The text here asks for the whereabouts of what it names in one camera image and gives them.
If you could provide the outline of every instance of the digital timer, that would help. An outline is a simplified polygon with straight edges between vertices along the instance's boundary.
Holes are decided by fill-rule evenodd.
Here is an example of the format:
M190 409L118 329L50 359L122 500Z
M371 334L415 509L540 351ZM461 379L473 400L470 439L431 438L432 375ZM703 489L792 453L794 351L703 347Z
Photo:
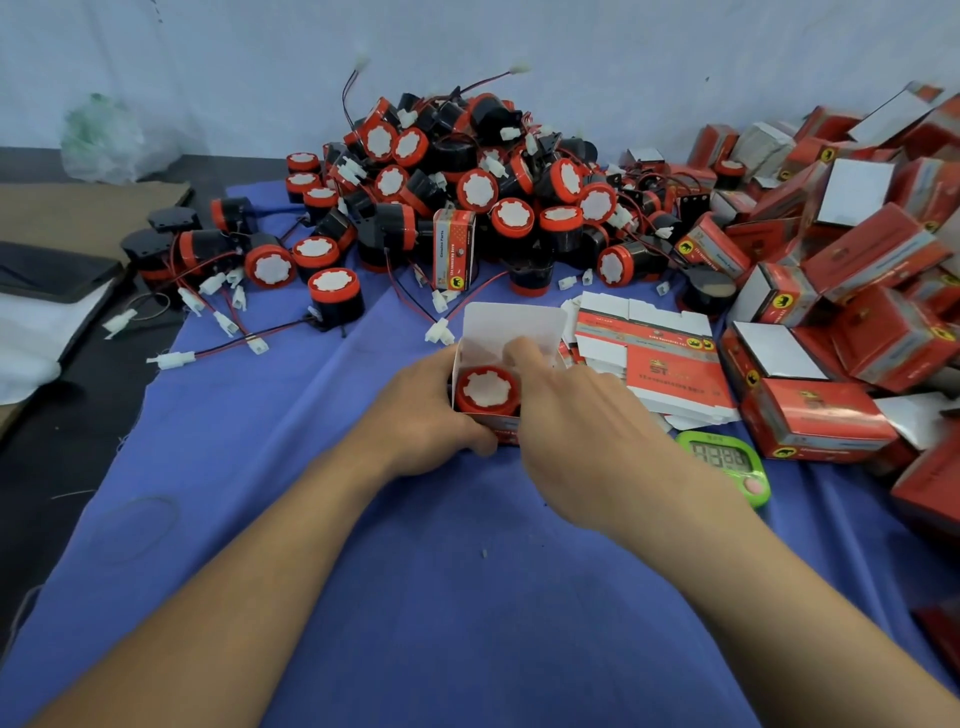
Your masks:
M770 499L770 481L760 457L743 440L691 429L677 436L677 444L733 478L740 493L754 508Z

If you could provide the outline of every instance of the pink button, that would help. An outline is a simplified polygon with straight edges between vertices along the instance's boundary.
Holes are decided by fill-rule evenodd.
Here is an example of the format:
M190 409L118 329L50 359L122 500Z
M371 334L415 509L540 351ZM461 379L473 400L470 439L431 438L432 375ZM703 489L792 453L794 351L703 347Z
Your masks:
M749 493L751 496L763 495L763 483L761 483L755 477L745 477L743 479L743 487L747 489L747 493Z

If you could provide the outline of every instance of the black wire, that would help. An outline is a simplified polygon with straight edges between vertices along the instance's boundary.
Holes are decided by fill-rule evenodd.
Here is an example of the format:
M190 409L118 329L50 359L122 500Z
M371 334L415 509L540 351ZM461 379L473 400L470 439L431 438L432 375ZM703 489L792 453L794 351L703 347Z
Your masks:
M427 316L429 316L429 317L430 317L430 320L431 320L434 324L436 324L436 323L437 323L437 319L434 318L433 314L430 313L430 312L429 312L426 308L424 308L422 305L420 305L420 302L419 302L417 299L415 299L415 298L410 294L410 291L408 291L408 290L406 289L406 287L403 285L403 283L400 282L400 276L399 276L399 275L394 275L394 271L393 271L393 269L390 267L390 249L389 249L389 248L384 248L384 249L383 249L383 253L384 253L384 255L385 255L386 258L387 258L387 273L391 276L391 278L393 278L393 280L396 282L396 285L399 286L400 290L403 291L405 294L407 294L407 298L410 299L412 302L414 302L414 303L417 305L417 308L419 308L421 311L423 311L423 313L425 313Z
M288 321L286 324L280 324L279 326L270 327L270 328L264 328L264 329L262 329L262 330L260 330L260 331L251 331L250 333L242 336L242 337L239 338L239 339L233 339L232 341L227 341L225 344L221 344L219 347L213 347L213 348L211 348L211 349L204 349L202 352L195 352L194 355L195 355L195 356L200 356L201 354L206 355L206 354L209 354L209 353L218 352L218 351L221 350L221 349L227 349L228 347L231 347L231 346L233 346L234 344L238 344L238 343L241 342L241 341L250 341L251 339L254 339L254 338L256 338L257 336L262 336L262 335L264 335L264 334L273 333L274 331L277 331L277 330L279 330L279 329L281 329L281 328L292 327L292 326L294 326L295 324L306 324L307 321L308 321L308 319L304 316L304 317L302 317L302 318L297 319L296 321Z

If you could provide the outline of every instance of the logo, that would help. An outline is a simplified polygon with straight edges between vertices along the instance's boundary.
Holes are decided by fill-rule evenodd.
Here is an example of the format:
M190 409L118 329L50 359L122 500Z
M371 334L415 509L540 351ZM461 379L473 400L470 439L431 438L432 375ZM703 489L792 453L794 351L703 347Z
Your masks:
M943 339L944 341L956 341L957 337L953 335L952 331L949 331L945 328L933 327L930 332L936 336L938 339Z

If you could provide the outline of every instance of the red wire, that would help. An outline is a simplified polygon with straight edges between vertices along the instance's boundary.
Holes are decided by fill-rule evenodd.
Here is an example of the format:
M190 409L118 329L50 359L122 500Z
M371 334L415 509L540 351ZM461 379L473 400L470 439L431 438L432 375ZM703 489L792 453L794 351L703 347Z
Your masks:
M447 319L448 321L449 321L450 319L452 319L454 316L457 315L457 312L458 312L461 308L463 308L465 305L467 305L470 301L472 301L472 300L474 299L474 297L475 297L478 293L480 293L480 291L482 291L482 290L483 290L484 288L486 288L488 285L490 285L491 283L493 283L495 280L500 279L500 278L503 278L503 277L506 276L509 272L510 272L510 271L504 271L503 273L498 273L498 274L496 274L493 278L491 278L490 280L488 280L487 282L485 282L483 285L481 285L479 288L477 288L475 291L473 291L473 293L471 293L469 296L467 296L467 297L464 298L462 301L460 301L459 303L457 303L457 304L453 307L453 310L450 311L449 314L447 314L446 319Z
M396 281L394 280L394 272L390 267L390 256L387 255L386 257L387 257L387 275L390 277L390 284L394 287L394 291L396 292L396 297L400 300L401 303L403 303L403 305L405 305L414 313L422 316L424 319L429 321L431 325L436 324L437 323L436 321L431 319L427 314L423 313L423 311L421 311L419 308L417 308L412 303L407 301L406 298L400 293L400 287L396 285Z

